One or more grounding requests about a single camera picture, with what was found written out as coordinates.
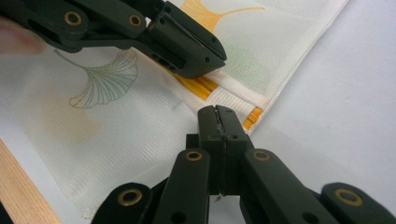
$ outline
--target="white fabric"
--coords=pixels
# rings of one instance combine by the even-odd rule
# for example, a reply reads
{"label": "white fabric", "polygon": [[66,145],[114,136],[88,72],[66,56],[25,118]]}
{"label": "white fabric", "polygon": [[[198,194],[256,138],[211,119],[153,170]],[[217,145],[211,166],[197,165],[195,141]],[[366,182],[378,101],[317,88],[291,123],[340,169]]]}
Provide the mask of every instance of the white fabric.
{"label": "white fabric", "polygon": [[91,218],[115,187],[152,187],[168,176],[185,134],[196,133],[199,108],[226,105],[244,123],[257,107],[263,112],[251,133],[346,1],[172,1],[223,13],[213,32],[228,61],[207,75],[219,87],[205,100],[134,49],[49,48],[0,57],[1,101],[66,197]]}

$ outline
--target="clamp jaw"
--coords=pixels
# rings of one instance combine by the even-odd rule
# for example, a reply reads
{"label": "clamp jaw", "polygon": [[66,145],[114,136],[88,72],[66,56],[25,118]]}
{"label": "clamp jaw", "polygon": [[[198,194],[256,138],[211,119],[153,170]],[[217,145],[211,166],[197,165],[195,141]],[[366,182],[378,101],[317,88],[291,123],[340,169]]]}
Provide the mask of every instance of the clamp jaw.
{"label": "clamp jaw", "polygon": [[214,35],[162,0],[1,0],[0,14],[57,49],[134,47],[188,78],[220,68],[227,59]]}
{"label": "clamp jaw", "polygon": [[247,224],[396,224],[362,190],[343,183],[321,194],[307,189],[271,151],[255,148],[235,113],[224,106],[198,112],[168,179],[153,189],[129,183],[114,189],[93,224],[204,224],[209,195],[239,195]]}

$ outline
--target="brass grommet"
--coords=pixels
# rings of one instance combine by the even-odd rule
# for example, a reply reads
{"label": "brass grommet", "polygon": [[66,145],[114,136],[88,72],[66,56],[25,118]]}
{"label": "brass grommet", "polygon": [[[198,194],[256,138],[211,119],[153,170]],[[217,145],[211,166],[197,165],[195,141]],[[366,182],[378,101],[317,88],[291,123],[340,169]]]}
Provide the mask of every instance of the brass grommet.
{"label": "brass grommet", "polygon": [[186,159],[188,161],[198,161],[201,158],[202,158],[202,154],[200,152],[197,152],[197,151],[191,151],[191,152],[186,154]]}
{"label": "brass grommet", "polygon": [[142,24],[142,21],[138,16],[131,15],[129,16],[129,23],[131,23],[132,26],[140,26]]}
{"label": "brass grommet", "polygon": [[71,26],[79,26],[82,23],[81,16],[75,11],[68,11],[64,14],[64,20]]}
{"label": "brass grommet", "polygon": [[254,151],[253,157],[254,157],[254,159],[256,159],[258,161],[269,161],[270,160],[270,155],[268,155],[268,153],[263,152],[263,151]]}
{"label": "brass grommet", "polygon": [[[129,193],[134,194],[132,200],[125,199],[125,195]],[[140,191],[139,189],[126,189],[119,195],[119,204],[123,206],[131,206],[138,203],[142,199],[142,197],[142,191]]]}
{"label": "brass grommet", "polygon": [[363,199],[361,196],[349,189],[337,189],[335,191],[335,196],[337,196],[338,200],[341,202],[351,206],[359,207],[363,205]]}

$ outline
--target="orange ginkgo leaf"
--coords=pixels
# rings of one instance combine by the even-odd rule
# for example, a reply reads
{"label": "orange ginkgo leaf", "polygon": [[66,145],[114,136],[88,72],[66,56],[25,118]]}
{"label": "orange ginkgo leaf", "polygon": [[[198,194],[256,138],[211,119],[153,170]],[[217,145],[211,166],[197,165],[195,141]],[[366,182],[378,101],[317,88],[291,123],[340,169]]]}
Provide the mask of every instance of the orange ginkgo leaf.
{"label": "orange ginkgo leaf", "polygon": [[214,33],[219,20],[228,14],[250,9],[265,9],[264,7],[246,7],[224,13],[215,13],[207,9],[201,0],[186,0],[180,8],[211,33]]}

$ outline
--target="finger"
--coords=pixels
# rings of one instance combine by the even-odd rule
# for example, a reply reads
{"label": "finger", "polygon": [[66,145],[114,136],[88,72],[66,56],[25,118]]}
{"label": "finger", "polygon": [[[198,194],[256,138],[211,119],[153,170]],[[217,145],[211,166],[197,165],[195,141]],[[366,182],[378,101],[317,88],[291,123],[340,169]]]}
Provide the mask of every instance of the finger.
{"label": "finger", "polygon": [[16,22],[0,17],[0,54],[38,54],[46,43]]}

